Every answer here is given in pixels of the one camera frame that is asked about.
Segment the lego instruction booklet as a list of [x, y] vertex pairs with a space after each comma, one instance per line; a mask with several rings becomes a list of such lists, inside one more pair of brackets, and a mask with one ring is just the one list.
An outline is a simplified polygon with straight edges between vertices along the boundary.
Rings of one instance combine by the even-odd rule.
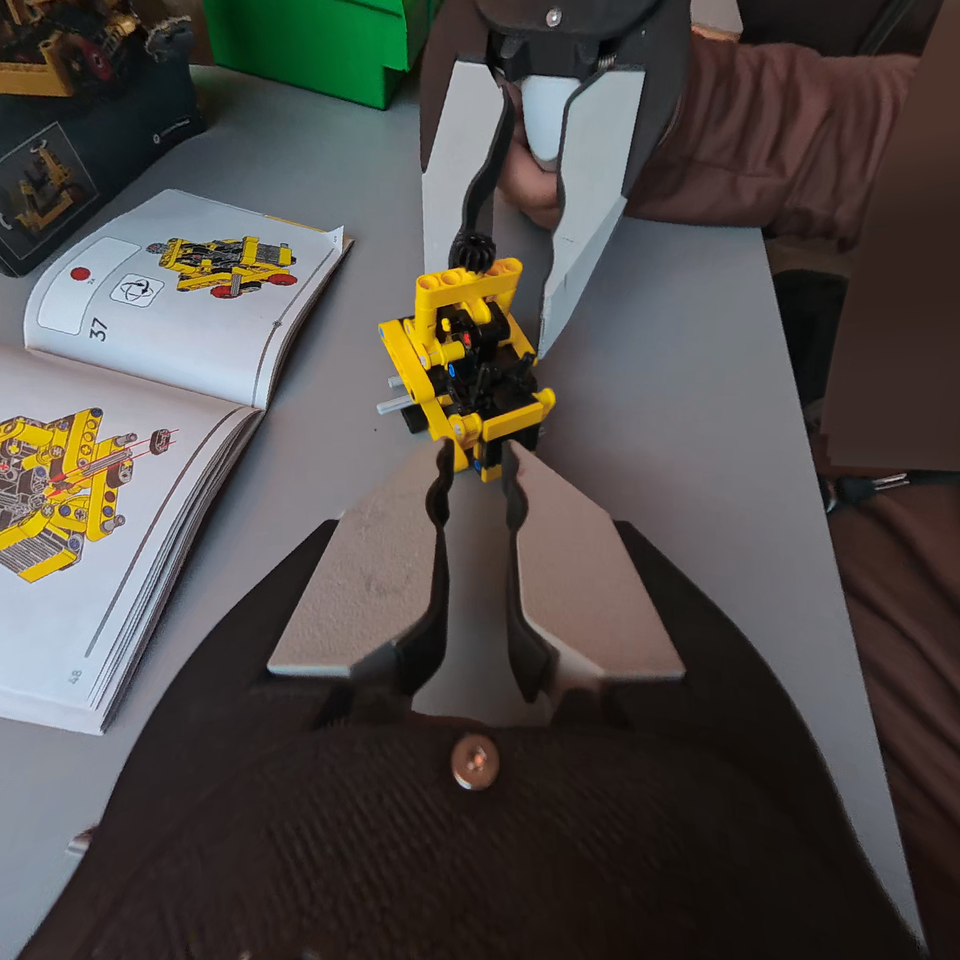
[[1, 716], [100, 736], [353, 245], [168, 189], [45, 270], [1, 363]]

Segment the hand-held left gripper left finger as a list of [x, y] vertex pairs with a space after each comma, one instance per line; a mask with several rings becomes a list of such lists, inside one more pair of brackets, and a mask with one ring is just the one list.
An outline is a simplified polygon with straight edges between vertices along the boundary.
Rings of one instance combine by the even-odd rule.
[[281, 678], [415, 695], [447, 652], [454, 443], [418, 450], [339, 519], [268, 660]]

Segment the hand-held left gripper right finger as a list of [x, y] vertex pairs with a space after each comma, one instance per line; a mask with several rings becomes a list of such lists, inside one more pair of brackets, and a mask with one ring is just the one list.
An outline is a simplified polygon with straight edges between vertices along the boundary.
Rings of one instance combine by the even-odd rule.
[[515, 440], [502, 452], [507, 644], [523, 700], [558, 704], [687, 669], [609, 513]]

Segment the person's right forearm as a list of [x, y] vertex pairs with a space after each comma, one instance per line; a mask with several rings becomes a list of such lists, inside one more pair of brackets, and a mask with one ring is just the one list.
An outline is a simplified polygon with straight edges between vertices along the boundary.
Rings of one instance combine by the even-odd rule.
[[627, 216], [854, 248], [920, 61], [692, 33], [673, 123]]

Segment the dark lego set box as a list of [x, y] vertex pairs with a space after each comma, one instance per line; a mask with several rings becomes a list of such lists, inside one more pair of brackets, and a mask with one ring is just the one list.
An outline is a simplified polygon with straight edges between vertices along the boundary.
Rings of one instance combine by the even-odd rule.
[[23, 277], [205, 129], [188, 2], [1, 3], [1, 265]]

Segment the green plastic box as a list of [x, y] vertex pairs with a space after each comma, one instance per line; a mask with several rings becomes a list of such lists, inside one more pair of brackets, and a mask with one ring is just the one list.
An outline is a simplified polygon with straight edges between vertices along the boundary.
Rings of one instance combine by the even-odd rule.
[[379, 111], [390, 107], [441, 1], [205, 1], [217, 66]]

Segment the person's right hand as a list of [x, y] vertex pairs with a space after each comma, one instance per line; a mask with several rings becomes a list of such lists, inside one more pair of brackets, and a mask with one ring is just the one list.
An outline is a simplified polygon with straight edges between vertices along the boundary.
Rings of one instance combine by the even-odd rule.
[[512, 139], [498, 179], [505, 201], [544, 230], [553, 230], [561, 218], [556, 172], [546, 171], [527, 144]]

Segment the person's trouser leg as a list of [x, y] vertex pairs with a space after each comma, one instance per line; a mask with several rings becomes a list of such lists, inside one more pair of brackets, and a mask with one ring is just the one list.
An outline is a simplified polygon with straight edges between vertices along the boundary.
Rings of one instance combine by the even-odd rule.
[[958, 958], [958, 486], [895, 488], [828, 524], [928, 950]]

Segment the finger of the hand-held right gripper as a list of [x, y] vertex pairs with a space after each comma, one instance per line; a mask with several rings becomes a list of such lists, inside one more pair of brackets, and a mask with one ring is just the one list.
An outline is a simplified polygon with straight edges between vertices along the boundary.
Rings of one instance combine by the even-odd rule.
[[512, 103], [482, 59], [456, 59], [448, 78], [423, 65], [419, 91], [423, 267], [437, 273], [465, 226], [497, 238], [498, 164], [510, 143]]
[[539, 358], [570, 321], [626, 207], [623, 185], [645, 77], [642, 69], [606, 70], [565, 106], [557, 167], [560, 217], [539, 310]]

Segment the yellow black lego model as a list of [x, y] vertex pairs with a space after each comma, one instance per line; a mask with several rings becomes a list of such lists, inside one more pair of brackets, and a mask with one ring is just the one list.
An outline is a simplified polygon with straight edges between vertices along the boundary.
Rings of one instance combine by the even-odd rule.
[[491, 238], [456, 238], [452, 265], [415, 282], [414, 313], [383, 322], [397, 395], [379, 403], [410, 433], [454, 445], [453, 469], [498, 480], [506, 444], [537, 449], [553, 390], [539, 386], [536, 351], [512, 314], [522, 261], [496, 258]]

